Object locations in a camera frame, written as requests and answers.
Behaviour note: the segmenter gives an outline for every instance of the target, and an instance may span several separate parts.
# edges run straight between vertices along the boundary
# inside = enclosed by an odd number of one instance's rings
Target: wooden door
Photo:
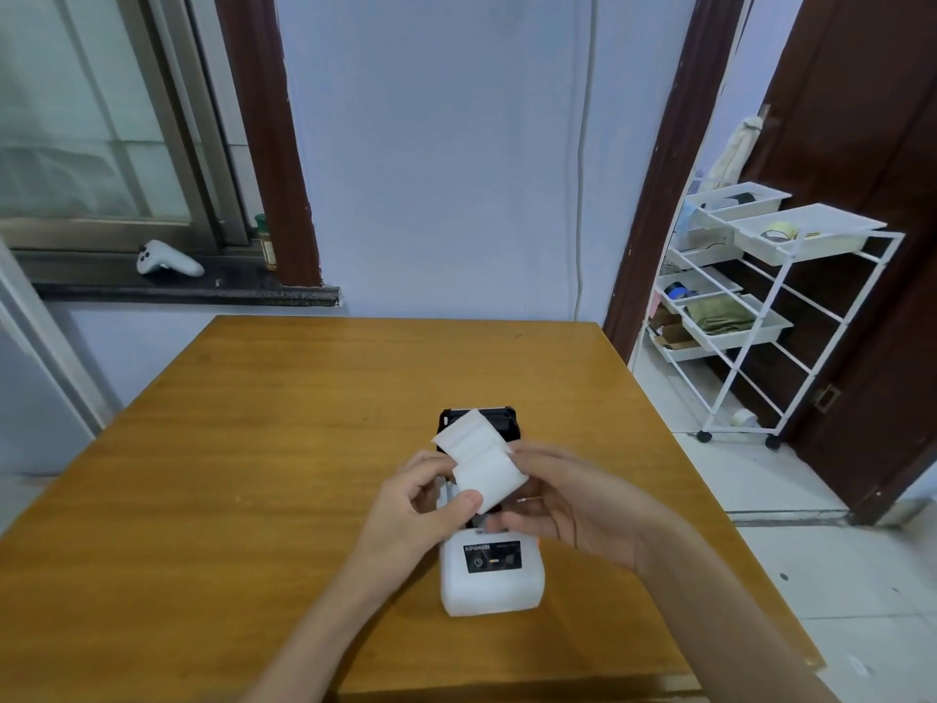
[[[841,395],[826,413],[805,404],[783,434],[849,507],[868,513],[884,510],[869,511],[870,498],[886,507],[924,468],[910,465],[937,436],[937,330],[926,318],[937,299],[935,60],[937,0],[804,0],[744,173],[792,192],[789,207],[826,202],[906,234],[817,380]],[[810,261],[790,283],[842,315],[871,268],[854,256]],[[753,272],[728,272],[767,292]],[[790,295],[777,306],[794,322],[785,346],[812,364],[835,323]],[[782,405],[803,377],[767,346],[744,369]],[[776,420],[754,391],[739,396],[763,423]]]

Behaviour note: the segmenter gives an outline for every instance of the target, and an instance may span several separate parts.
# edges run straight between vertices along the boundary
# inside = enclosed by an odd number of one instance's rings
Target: left hand
[[[386,598],[396,591],[435,544],[448,538],[482,506],[482,494],[463,491],[436,510],[437,476],[451,476],[455,462],[438,452],[417,452],[381,490],[346,569]]]

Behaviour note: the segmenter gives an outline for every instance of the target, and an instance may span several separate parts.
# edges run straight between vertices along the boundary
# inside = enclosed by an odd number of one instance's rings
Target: forearm
[[[648,525],[637,573],[714,703],[837,701],[682,518]]]
[[[241,703],[322,700],[345,649],[381,603],[367,582],[343,568]]]

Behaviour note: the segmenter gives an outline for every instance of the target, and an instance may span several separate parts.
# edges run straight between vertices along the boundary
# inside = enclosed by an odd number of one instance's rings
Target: cable
[[[579,125],[579,151],[576,154],[576,305],[572,320],[579,320],[579,306],[583,300],[583,165],[586,153],[586,131],[592,106],[592,72],[595,70],[595,30],[599,23],[599,0],[590,0],[589,61],[586,64],[586,93],[583,98],[583,117]]]

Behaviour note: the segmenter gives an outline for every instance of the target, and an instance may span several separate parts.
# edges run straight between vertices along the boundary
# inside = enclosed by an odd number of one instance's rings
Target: green cloth
[[[707,335],[746,331],[755,322],[755,313],[725,294],[686,303],[687,313]]]

